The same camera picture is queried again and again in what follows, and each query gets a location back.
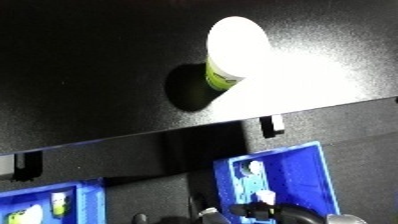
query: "black surface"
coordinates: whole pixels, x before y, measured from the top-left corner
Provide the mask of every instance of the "black surface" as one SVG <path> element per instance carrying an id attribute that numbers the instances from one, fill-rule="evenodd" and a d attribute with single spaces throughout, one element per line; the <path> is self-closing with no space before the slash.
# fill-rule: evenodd
<path id="1" fill-rule="evenodd" d="M 397 10 L 395 0 L 3 0 L 0 153 L 397 96 Z M 166 80 L 203 63 L 209 29 L 231 15 L 266 30 L 267 77 L 282 81 L 242 83 L 208 106 L 193 94 L 184 111 Z"/>
<path id="2" fill-rule="evenodd" d="M 266 140 L 254 119 L 43 151 L 39 178 L 0 181 L 0 191 L 107 177 L 109 224 L 129 224 L 139 212 L 148 214 L 151 224 L 185 224 L 189 195 L 202 193 L 208 204 L 218 204 L 212 160 L 320 140 L 342 212 L 369 223 L 393 223 L 398 214 L 395 99 L 292 113 L 284 119 L 285 134 Z M 200 153 L 207 156 L 194 160 Z"/>

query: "black table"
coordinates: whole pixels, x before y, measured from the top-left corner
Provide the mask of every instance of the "black table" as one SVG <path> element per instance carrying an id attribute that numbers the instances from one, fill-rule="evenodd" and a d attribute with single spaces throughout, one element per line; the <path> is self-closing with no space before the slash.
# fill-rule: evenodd
<path id="1" fill-rule="evenodd" d="M 0 3 L 0 153 L 398 95 L 398 4 L 21 0 Z M 267 32 L 263 80 L 203 79 L 205 41 L 239 15 Z"/>

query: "blue compartment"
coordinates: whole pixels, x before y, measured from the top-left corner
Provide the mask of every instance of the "blue compartment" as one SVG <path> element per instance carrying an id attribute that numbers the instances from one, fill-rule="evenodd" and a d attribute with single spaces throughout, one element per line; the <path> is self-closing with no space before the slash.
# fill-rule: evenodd
<path id="1" fill-rule="evenodd" d="M 242 167 L 250 161 L 260 162 L 260 169 L 248 175 Z M 257 201 L 259 190 L 276 192 L 277 203 L 301 205 L 321 215 L 340 214 L 319 142 L 216 161 L 214 171 L 223 214 L 233 224 L 274 223 L 256 222 L 228 211 L 232 204 Z"/>
<path id="2" fill-rule="evenodd" d="M 33 207 L 40 207 L 42 210 L 40 224 L 106 223 L 102 179 L 0 193 L 0 223 L 20 224 L 18 219 L 31 215 L 28 211 L 32 211 Z M 35 220 L 30 220 L 29 223 L 35 223 Z"/>

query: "green label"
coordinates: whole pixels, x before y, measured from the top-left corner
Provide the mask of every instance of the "green label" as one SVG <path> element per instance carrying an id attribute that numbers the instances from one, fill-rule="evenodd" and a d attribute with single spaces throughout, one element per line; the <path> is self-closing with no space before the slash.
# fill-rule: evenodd
<path id="1" fill-rule="evenodd" d="M 206 80 L 209 85 L 218 91 L 225 91 L 236 84 L 236 80 L 227 80 L 223 76 L 215 73 L 209 61 L 206 62 Z"/>

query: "dark floor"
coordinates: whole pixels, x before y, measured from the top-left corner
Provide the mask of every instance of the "dark floor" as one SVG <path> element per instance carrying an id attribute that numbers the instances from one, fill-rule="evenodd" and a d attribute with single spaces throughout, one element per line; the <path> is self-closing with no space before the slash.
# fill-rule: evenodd
<path id="1" fill-rule="evenodd" d="M 369 223 L 398 215 L 398 104 L 386 99 L 284 116 L 286 133 L 264 139 L 257 119 L 71 145 L 43 152 L 34 181 L 1 181 L 1 191 L 107 177 L 110 224 L 188 222 L 188 197 L 217 205 L 212 161 L 319 140 L 343 213 Z"/>

